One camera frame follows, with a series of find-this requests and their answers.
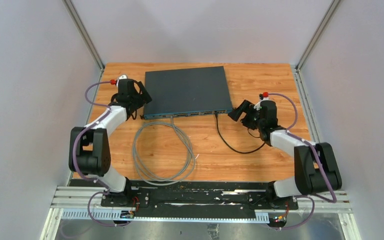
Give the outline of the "dark blue network switch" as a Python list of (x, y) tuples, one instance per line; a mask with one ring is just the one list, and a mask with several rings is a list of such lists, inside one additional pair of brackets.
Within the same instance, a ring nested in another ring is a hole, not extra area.
[(144, 86), (152, 100), (144, 120), (228, 114), (232, 104), (223, 66), (147, 71)]

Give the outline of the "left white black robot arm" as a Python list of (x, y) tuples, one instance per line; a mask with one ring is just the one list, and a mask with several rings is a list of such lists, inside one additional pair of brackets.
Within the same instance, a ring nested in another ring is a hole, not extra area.
[(104, 113), (85, 126), (74, 127), (70, 132), (68, 167), (83, 180), (105, 187), (104, 194), (120, 206), (129, 206), (134, 200), (130, 180), (118, 173), (111, 164), (109, 137), (128, 119), (136, 119), (138, 109), (152, 101), (144, 84), (120, 76), (108, 81), (117, 87)]

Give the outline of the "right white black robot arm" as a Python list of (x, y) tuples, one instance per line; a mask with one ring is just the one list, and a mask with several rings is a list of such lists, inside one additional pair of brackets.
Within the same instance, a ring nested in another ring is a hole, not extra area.
[(331, 195), (325, 197), (325, 201), (337, 202), (335, 191), (342, 187), (342, 177), (329, 143), (306, 140), (279, 125), (276, 103), (270, 99), (262, 99), (257, 104), (244, 100), (228, 116), (248, 129), (257, 130), (265, 145), (293, 158), (294, 175), (267, 185), (265, 201), (270, 208), (278, 209), (289, 197), (321, 198), (323, 192)]

